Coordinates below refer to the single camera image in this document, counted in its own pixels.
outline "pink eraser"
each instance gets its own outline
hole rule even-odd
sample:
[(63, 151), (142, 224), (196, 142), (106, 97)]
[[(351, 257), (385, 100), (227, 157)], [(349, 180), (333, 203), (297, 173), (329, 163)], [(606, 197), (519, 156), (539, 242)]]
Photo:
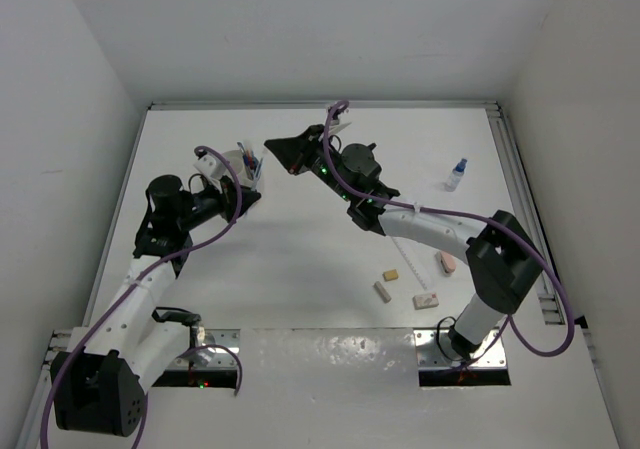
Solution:
[(438, 259), (445, 274), (452, 274), (456, 270), (456, 260), (448, 252), (438, 252)]

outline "gray wall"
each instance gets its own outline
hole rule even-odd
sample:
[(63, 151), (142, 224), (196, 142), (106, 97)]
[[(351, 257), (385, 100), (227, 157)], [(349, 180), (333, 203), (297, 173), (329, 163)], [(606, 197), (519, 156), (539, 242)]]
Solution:
[(0, 0), (0, 448), (82, 321), (139, 113), (71, 0)]
[(640, 447), (639, 55), (640, 0), (557, 0), (510, 108), (624, 448)]
[(495, 98), (551, 0), (74, 0), (137, 101)]

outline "whiteboard eraser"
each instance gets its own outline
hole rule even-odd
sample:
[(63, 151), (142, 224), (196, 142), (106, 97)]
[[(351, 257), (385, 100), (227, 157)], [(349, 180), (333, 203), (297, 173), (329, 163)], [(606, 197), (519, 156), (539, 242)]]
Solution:
[(382, 277), (384, 277), (384, 280), (386, 282), (395, 281), (399, 277), (398, 271), (396, 271), (395, 269), (391, 269), (390, 271), (384, 271), (382, 273)]
[(456, 260), (448, 252), (439, 251), (438, 260), (440, 261), (440, 265), (442, 266), (442, 270), (445, 274), (453, 274), (456, 270)]
[(427, 309), (429, 307), (436, 307), (440, 304), (438, 296), (435, 292), (427, 292), (426, 294), (418, 294), (413, 296), (413, 307), (416, 311), (420, 309)]
[(373, 287), (385, 304), (391, 300), (391, 296), (380, 281), (376, 281)]

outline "metal plate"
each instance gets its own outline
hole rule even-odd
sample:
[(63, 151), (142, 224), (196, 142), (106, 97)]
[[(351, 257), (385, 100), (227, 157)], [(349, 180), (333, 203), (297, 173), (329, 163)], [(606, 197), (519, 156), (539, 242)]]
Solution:
[[(442, 349), (451, 356), (452, 359), (456, 358), (456, 353), (453, 352), (451, 346), (448, 343), (448, 337), (442, 337), (446, 334), (446, 328), (440, 331), (440, 345)], [(480, 356), (487, 350), (491, 341), (497, 336), (498, 330), (494, 329), (485, 338), (480, 346), (480, 349), (474, 353), (474, 357)], [(436, 345), (436, 331), (435, 329), (414, 329), (413, 336), (416, 344), (416, 357), (418, 360), (419, 371), (439, 371), (442, 369), (457, 367), (460, 362), (452, 362), (447, 359), (438, 346)], [(507, 357), (504, 352), (504, 346), (502, 345), (502, 339), (495, 343), (495, 345), (487, 352), (482, 359), (469, 366), (474, 370), (496, 370), (507, 369)]]
[[(234, 354), (240, 352), (240, 329), (204, 329), (204, 334), (199, 338), (200, 345), (220, 344), (227, 347)], [(228, 371), (236, 368), (236, 362), (225, 351), (220, 349), (203, 349), (190, 358), (194, 366), (192, 371), (197, 372), (198, 369), (207, 371), (220, 370)], [(178, 358), (174, 360), (168, 367), (167, 371), (187, 370), (189, 368), (189, 360)]]

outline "small bottle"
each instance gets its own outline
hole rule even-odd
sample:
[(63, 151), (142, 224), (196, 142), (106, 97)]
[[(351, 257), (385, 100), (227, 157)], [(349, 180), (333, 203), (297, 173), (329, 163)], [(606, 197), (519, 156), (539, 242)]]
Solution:
[(453, 171), (451, 171), (451, 174), (449, 174), (449, 179), (447, 179), (447, 182), (444, 183), (444, 188), (447, 191), (453, 192), (456, 190), (456, 187), (458, 187), (458, 184), (460, 184), (462, 176), (464, 176), (464, 170), (466, 167), (467, 160), (464, 158), (460, 159), (458, 165), (454, 167)]

